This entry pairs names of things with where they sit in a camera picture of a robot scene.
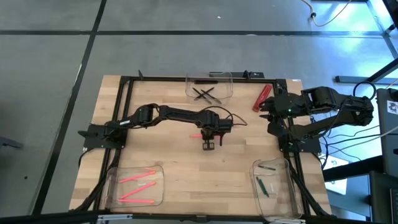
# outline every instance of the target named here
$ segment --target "desk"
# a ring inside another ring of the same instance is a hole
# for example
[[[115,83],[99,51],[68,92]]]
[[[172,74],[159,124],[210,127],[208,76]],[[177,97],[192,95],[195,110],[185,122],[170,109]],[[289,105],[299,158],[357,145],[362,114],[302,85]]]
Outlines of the desk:
[[[104,76],[92,123],[104,124],[111,120],[120,78]],[[287,80],[287,86],[292,93],[300,94],[302,89],[300,80]],[[234,83],[233,88],[234,95],[225,108],[240,115],[249,125],[233,127],[232,132],[225,135],[223,146],[216,146],[214,151],[203,151],[201,139],[189,138],[189,135],[200,132],[193,124],[163,121],[148,129],[129,130],[119,167],[162,166],[164,201],[159,206],[115,208],[112,212],[258,216],[249,168],[257,159],[268,160],[283,155],[277,138],[267,133],[268,121],[251,110],[264,84]],[[129,114],[148,103],[193,111],[208,106],[187,103],[184,82],[135,81]],[[227,115],[216,108],[214,111],[220,117]],[[308,124],[310,120],[301,117],[294,122]],[[83,157],[70,208],[79,206],[97,184],[103,155],[104,149],[94,149]],[[307,188],[330,213],[319,161],[309,153],[300,155]]]

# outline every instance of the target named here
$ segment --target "green marker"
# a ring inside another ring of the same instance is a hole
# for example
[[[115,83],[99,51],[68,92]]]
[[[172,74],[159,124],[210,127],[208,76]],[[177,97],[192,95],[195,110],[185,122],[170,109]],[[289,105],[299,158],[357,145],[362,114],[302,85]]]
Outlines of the green marker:
[[[267,197],[269,197],[266,186],[264,186],[264,184],[262,183],[262,180],[259,177],[256,177],[256,180],[259,182],[262,193],[264,193]]]

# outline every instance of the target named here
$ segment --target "wooden table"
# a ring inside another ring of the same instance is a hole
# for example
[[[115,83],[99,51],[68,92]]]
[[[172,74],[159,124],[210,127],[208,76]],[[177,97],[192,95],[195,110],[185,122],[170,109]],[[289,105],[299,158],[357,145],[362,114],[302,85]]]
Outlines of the wooden table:
[[[104,76],[92,123],[104,124],[111,120],[120,78]],[[287,86],[292,93],[300,94],[302,89],[300,80],[287,80]],[[268,121],[251,110],[264,84],[234,83],[233,88],[234,95],[225,108],[240,115],[249,125],[234,126],[232,132],[225,135],[222,147],[215,141],[214,151],[202,150],[202,140],[189,137],[200,133],[193,124],[163,121],[148,129],[129,130],[119,167],[162,166],[164,201],[153,207],[114,208],[113,212],[258,215],[249,168],[255,160],[283,155],[277,138],[267,133]],[[208,106],[187,102],[184,82],[135,81],[129,113],[148,103],[193,111]],[[220,117],[227,116],[223,110],[215,108],[214,111]],[[296,118],[294,122],[308,124],[309,118]],[[97,184],[103,155],[104,149],[94,149],[82,159],[70,208],[79,206]],[[331,212],[319,161],[309,153],[300,155],[307,188],[323,209]]]

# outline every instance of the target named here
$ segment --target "gray floor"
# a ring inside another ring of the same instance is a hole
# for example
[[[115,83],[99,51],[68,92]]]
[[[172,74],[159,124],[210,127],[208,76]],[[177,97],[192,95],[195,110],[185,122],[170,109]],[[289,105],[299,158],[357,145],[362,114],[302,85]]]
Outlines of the gray floor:
[[[391,20],[379,3],[373,4],[387,27]],[[3,0],[0,30],[91,30],[99,5],[99,0]],[[321,22],[344,3],[313,5]],[[334,23],[322,28],[308,23],[308,14],[308,7],[299,0],[108,0],[99,29],[378,31],[363,3],[350,4]],[[0,177],[4,180],[0,185],[1,217],[29,213],[87,41],[85,35],[0,35],[0,136],[25,145],[21,150],[0,150]],[[351,94],[353,85],[337,84],[333,77],[370,76],[392,59],[381,37],[97,36],[44,212],[68,210],[83,145],[77,131],[86,129],[91,120],[103,75],[137,75],[138,69],[144,75],[252,70],[264,72],[269,78],[301,79],[305,88],[323,85]],[[362,86],[357,94],[370,95],[371,89]],[[374,115],[371,125],[378,124],[377,113]],[[334,129],[333,135],[360,129]],[[369,132],[374,133],[378,133],[377,128]],[[363,151],[353,147],[346,153],[361,159],[380,155],[379,141],[372,142],[372,148]],[[335,156],[356,160],[340,153]]]

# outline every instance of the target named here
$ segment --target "plastic bin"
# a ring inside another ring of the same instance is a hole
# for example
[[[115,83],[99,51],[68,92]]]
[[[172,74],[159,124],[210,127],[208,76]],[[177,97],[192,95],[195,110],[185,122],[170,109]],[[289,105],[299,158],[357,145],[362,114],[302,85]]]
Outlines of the plastic bin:
[[[188,102],[201,105],[225,105],[233,95],[232,81],[230,72],[188,73],[185,77],[185,93]],[[204,91],[208,94],[199,98]]]
[[[112,168],[104,189],[102,199],[106,208],[159,205],[164,194],[163,168]]]
[[[302,209],[296,201],[286,159],[255,161],[250,174],[257,211],[267,221],[301,217]],[[268,195],[263,192],[257,178]]]

